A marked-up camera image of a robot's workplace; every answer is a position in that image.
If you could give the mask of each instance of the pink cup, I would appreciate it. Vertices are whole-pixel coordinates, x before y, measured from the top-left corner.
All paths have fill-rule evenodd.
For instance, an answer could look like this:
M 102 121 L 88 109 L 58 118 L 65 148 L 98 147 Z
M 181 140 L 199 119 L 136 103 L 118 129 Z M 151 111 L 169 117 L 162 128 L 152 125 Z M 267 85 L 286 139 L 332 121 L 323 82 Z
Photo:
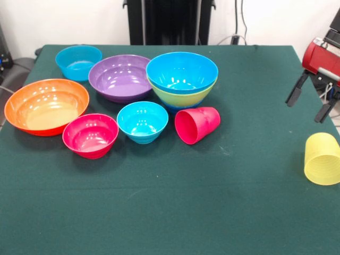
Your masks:
M 181 110 L 175 117 L 177 134 L 188 145 L 193 145 L 212 133 L 220 123 L 221 117 L 213 107 Z

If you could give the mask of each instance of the bowl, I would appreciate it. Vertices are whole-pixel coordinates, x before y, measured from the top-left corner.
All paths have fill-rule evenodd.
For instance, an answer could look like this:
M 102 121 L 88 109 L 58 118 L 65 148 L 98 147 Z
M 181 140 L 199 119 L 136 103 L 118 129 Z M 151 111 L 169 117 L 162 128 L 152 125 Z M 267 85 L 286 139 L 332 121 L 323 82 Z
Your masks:
M 93 46 L 77 45 L 60 51 L 55 57 L 63 75 L 73 81 L 87 81 L 90 69 L 101 60 L 101 51 Z
M 146 68 L 152 85 L 173 94 L 193 94 L 210 87 L 218 76 L 216 64 L 199 54 L 171 52 L 153 58 Z
M 5 116 L 16 128 L 39 136 L 61 134 L 89 105 L 87 90 L 77 82 L 49 79 L 33 82 L 6 102 Z
M 168 123 L 168 113 L 161 105 L 140 101 L 123 107 L 117 115 L 119 128 L 134 142 L 153 142 Z
M 86 114 L 69 123 L 63 132 L 64 144 L 79 156 L 103 157 L 118 136 L 117 122 L 105 114 Z
M 145 68 L 149 59 L 117 55 L 97 63 L 89 73 L 91 86 L 106 99 L 127 104 L 143 99 L 151 90 Z
M 198 106 L 207 96 L 207 94 L 209 94 L 214 85 L 215 83 L 213 83 L 212 85 L 210 85 L 210 87 L 201 92 L 184 95 L 169 93 L 155 87 L 154 85 L 151 86 L 156 95 L 165 104 L 165 106 L 170 108 L 170 110 L 179 111 L 182 109 L 194 108 Z

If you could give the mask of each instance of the orange bowl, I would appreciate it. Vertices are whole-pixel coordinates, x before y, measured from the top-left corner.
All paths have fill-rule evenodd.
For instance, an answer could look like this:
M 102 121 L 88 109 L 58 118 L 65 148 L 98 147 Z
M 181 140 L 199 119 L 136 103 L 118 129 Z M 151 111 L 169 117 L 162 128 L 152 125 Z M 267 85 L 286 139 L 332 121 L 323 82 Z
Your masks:
M 66 79 L 33 82 L 15 92 L 5 105 L 5 116 L 16 128 L 48 137 L 61 134 L 89 105 L 87 90 Z

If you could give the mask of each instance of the blue bowl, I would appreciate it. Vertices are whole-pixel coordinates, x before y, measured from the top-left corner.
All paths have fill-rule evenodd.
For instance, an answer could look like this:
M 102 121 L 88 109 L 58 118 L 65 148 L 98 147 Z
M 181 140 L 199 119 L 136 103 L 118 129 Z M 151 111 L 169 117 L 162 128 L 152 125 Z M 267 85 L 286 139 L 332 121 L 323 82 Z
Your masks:
M 153 142 L 168 123 L 168 113 L 159 104 L 140 101 L 123 107 L 117 115 L 119 128 L 141 145 Z
M 102 54 L 96 47 L 88 45 L 71 46 L 55 57 L 63 75 L 73 81 L 87 81 L 90 69 L 101 60 Z
M 159 55 L 149 62 L 146 72 L 151 84 L 173 94 L 200 92 L 218 77 L 218 68 L 213 61 L 190 52 Z

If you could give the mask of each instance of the magenta bowl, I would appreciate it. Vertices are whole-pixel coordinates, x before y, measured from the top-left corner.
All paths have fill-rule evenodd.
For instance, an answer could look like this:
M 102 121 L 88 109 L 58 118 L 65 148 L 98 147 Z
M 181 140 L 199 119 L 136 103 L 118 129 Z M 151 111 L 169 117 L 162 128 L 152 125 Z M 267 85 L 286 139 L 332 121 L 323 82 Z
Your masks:
M 63 132 L 64 144 L 78 155 L 101 158 L 118 136 L 117 122 L 105 114 L 87 114 L 70 122 Z

